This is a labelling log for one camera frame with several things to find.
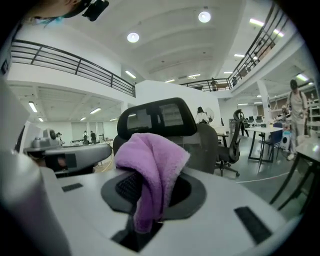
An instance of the purple towel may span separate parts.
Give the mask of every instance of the purple towel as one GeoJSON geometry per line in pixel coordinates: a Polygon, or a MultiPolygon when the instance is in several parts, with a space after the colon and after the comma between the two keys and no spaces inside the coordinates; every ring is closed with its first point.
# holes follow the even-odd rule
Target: purple towel
{"type": "Polygon", "coordinates": [[[168,207],[177,177],[190,154],[172,141],[152,133],[135,133],[116,153],[115,165],[143,176],[141,197],[133,216],[136,232],[147,233],[168,207]]]}

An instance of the gray floor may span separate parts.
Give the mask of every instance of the gray floor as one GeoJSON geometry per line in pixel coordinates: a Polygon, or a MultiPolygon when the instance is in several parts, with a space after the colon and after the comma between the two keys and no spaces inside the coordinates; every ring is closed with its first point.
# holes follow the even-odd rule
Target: gray floor
{"type": "MultiPolygon", "coordinates": [[[[250,137],[241,136],[240,141],[240,158],[238,162],[232,164],[231,168],[239,171],[240,176],[236,178],[234,172],[225,170],[223,172],[223,176],[225,178],[234,180],[235,182],[241,184],[246,187],[266,202],[270,202],[272,197],[278,191],[282,183],[284,182],[287,173],[291,169],[293,161],[288,161],[286,159],[287,153],[282,150],[279,151],[279,155],[277,160],[276,155],[274,156],[273,163],[263,162],[259,169],[259,164],[257,160],[248,159],[248,155],[250,152],[250,147],[252,143],[252,134],[249,134],[250,137]]],[[[256,138],[254,143],[254,148],[252,151],[252,156],[259,157],[261,143],[259,138],[256,138]]],[[[265,148],[264,159],[267,159],[268,147],[265,148]]],[[[216,175],[220,175],[220,170],[217,169],[215,171],[216,175]]],[[[288,198],[288,196],[294,191],[296,188],[301,175],[296,171],[286,189],[282,192],[278,200],[272,205],[275,208],[280,206],[284,200],[288,198]]],[[[290,220],[292,217],[299,214],[304,201],[306,200],[306,196],[302,193],[297,199],[291,200],[280,212],[287,219],[290,220]]]]}

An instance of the white pillar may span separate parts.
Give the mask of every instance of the white pillar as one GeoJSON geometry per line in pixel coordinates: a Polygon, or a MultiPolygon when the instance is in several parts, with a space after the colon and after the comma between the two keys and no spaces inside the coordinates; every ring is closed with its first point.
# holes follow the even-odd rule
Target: white pillar
{"type": "Polygon", "coordinates": [[[122,101],[121,102],[121,114],[123,112],[125,112],[125,110],[127,110],[127,109],[128,109],[128,102],[122,101]]]}
{"type": "Polygon", "coordinates": [[[265,123],[268,125],[269,122],[272,120],[272,118],[271,118],[270,102],[269,102],[267,87],[265,82],[262,80],[258,80],[256,82],[258,84],[259,92],[261,95],[260,99],[263,105],[264,120],[265,120],[265,123]]]}

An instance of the blue chair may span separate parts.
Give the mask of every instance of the blue chair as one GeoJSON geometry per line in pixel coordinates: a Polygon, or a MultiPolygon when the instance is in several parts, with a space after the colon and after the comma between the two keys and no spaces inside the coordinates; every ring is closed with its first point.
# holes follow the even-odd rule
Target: blue chair
{"type": "MultiPolygon", "coordinates": [[[[283,125],[282,125],[281,122],[276,122],[276,123],[273,124],[273,127],[282,128],[283,125]]],[[[280,143],[281,143],[281,140],[282,140],[282,133],[283,133],[282,130],[277,130],[275,132],[272,132],[270,134],[270,139],[269,140],[265,140],[265,142],[264,142],[265,144],[268,145],[268,154],[269,154],[270,146],[272,146],[271,152],[270,152],[270,155],[269,155],[269,160],[271,158],[271,162],[274,161],[275,146],[277,146],[277,148],[278,148],[278,150],[276,152],[275,159],[278,158],[280,143]]]]}

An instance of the black metal railing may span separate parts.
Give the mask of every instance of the black metal railing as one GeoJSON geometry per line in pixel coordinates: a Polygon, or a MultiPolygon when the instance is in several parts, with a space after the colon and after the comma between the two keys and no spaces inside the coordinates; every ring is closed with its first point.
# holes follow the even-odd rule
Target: black metal railing
{"type": "Polygon", "coordinates": [[[244,57],[228,77],[229,83],[234,87],[244,78],[284,36],[284,27],[289,18],[279,6],[272,3],[270,11],[244,57]]]}
{"type": "Polygon", "coordinates": [[[198,89],[203,92],[227,91],[231,89],[230,82],[227,78],[208,79],[194,82],[190,81],[180,85],[198,89]]]}
{"type": "Polygon", "coordinates": [[[68,72],[136,97],[135,85],[107,69],[70,52],[41,43],[14,40],[12,62],[68,72]]]}

